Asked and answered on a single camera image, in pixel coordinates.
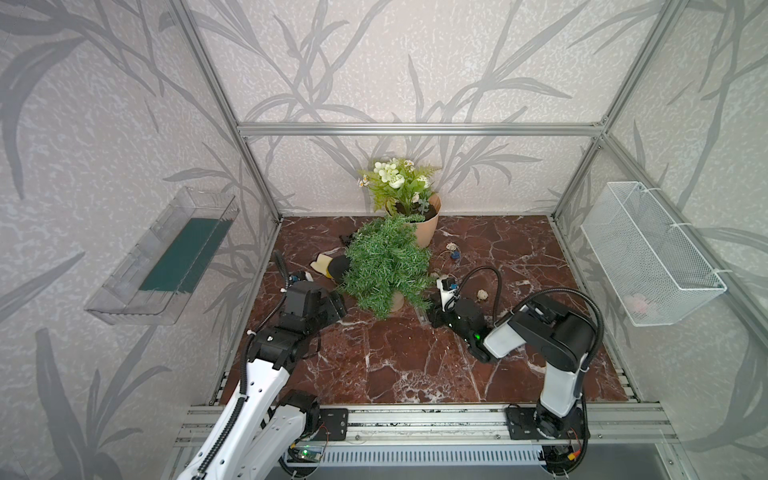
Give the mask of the small green christmas tree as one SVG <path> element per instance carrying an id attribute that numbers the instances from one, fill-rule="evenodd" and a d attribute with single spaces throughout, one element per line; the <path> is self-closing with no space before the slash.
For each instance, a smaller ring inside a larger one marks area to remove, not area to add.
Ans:
<path id="1" fill-rule="evenodd" d="M 350 268 L 341 290 L 361 309 L 385 319 L 397 293 L 417 309 L 428 308 L 431 252 L 417 244 L 415 233 L 423 219 L 419 214 L 377 217 L 354 233 L 345 252 Z"/>

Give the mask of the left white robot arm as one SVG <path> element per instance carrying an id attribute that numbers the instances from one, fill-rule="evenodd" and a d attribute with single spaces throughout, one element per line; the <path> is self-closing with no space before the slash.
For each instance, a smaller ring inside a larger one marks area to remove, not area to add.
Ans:
<path id="1" fill-rule="evenodd" d="M 284 280 L 277 322 L 248 333 L 237 391 L 180 479 L 265 479 L 292 444 L 321 429 L 314 395 L 280 393 L 312 340 L 347 309 L 338 292 L 289 273 L 280 252 L 273 260 Z"/>

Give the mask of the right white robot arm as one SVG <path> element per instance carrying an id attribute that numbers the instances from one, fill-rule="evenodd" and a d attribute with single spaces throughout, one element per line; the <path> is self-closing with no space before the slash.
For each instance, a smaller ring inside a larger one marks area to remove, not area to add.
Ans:
<path id="1" fill-rule="evenodd" d="M 530 294 L 489 325 L 480 307 L 461 292 L 483 267 L 462 280 L 443 276 L 430 297 L 426 316 L 434 328 L 447 327 L 482 363 L 500 360 L 529 345 L 545 360 L 543 389 L 534 407 L 505 410 L 513 439 L 563 439 L 569 432 L 588 438 L 583 381 L 603 343 L 605 322 L 597 304 L 579 290 L 558 287 Z"/>

